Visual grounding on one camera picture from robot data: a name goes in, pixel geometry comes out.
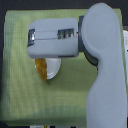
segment black background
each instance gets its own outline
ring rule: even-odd
[[[2,78],[4,21],[8,10],[88,9],[93,4],[105,2],[120,8],[123,26],[128,26],[128,0],[2,0],[0,1],[0,85]]]

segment green cloth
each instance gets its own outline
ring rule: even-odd
[[[31,22],[41,18],[73,17],[79,20],[86,11],[6,13],[0,120],[8,125],[86,125],[86,99],[97,77],[96,67],[81,53],[77,58],[62,59],[55,78],[44,82],[35,69],[34,59],[27,54],[28,26]],[[119,9],[114,11],[120,22],[123,48],[122,16]]]

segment orange object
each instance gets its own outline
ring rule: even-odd
[[[43,78],[44,81],[47,80],[47,63],[46,59],[35,59],[35,65],[37,72]]]

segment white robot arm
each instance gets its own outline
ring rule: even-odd
[[[74,18],[37,20],[30,24],[27,52],[31,58],[76,57],[79,51],[86,51],[91,55],[90,61],[93,58],[98,63],[98,76],[87,97],[87,128],[126,128],[120,25],[112,8],[103,3],[93,5],[79,32]]]

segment green table surface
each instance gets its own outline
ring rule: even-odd
[[[54,79],[44,82],[27,55],[28,26],[37,19],[79,20],[86,9],[8,11],[4,24],[4,56],[0,120],[8,125],[86,125],[87,94],[97,77],[97,69],[80,53],[62,59]],[[122,16],[118,16],[122,35]]]

